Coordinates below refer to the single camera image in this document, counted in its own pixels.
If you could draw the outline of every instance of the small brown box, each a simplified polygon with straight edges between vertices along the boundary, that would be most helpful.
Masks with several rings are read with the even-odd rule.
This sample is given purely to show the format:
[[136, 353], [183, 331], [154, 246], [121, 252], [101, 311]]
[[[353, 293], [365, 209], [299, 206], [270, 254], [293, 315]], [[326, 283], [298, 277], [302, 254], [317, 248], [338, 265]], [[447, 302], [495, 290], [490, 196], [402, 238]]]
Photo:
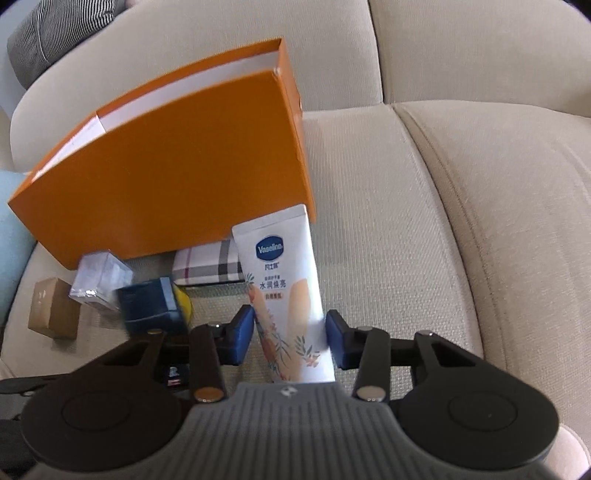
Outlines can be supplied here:
[[29, 314], [29, 329], [51, 338], [76, 338], [80, 304], [68, 294], [70, 285], [60, 278], [37, 282]]

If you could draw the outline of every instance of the plaid wallet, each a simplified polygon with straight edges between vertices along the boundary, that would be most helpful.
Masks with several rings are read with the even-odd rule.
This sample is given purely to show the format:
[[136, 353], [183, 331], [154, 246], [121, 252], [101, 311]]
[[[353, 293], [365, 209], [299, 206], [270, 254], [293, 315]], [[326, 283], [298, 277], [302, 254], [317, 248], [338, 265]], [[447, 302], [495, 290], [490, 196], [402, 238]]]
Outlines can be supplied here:
[[173, 281], [182, 287], [243, 281], [233, 239], [177, 251]]

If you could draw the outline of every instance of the metal bolt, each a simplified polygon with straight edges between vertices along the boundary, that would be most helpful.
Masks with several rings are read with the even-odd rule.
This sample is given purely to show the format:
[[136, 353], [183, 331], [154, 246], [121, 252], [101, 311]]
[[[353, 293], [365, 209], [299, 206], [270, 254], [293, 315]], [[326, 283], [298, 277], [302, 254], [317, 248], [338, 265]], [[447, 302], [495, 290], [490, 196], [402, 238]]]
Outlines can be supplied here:
[[386, 398], [386, 392], [382, 387], [376, 387], [374, 385], [367, 385], [357, 390], [357, 396], [361, 400], [365, 401], [382, 401]]
[[224, 398], [222, 390], [216, 387], [202, 387], [193, 393], [195, 400], [201, 403], [215, 403]]

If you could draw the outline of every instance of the hand cream tube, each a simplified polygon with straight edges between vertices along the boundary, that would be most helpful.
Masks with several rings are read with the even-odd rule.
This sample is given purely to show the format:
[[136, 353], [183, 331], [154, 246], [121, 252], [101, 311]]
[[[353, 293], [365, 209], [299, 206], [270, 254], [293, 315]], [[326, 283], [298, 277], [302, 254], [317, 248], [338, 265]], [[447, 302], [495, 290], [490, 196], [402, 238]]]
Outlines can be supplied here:
[[296, 205], [232, 228], [274, 381], [335, 381], [310, 224]]

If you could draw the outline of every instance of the checkered pattern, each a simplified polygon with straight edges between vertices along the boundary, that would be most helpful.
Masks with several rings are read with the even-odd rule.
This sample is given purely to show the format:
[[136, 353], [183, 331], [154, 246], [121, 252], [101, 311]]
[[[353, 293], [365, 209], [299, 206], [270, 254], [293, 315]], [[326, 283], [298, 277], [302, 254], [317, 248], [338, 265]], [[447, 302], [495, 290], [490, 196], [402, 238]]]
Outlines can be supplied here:
[[8, 58], [18, 81], [28, 89], [124, 9], [125, 0], [41, 0], [8, 37]]
[[179, 250], [174, 257], [173, 280], [182, 287], [243, 281], [234, 240]]

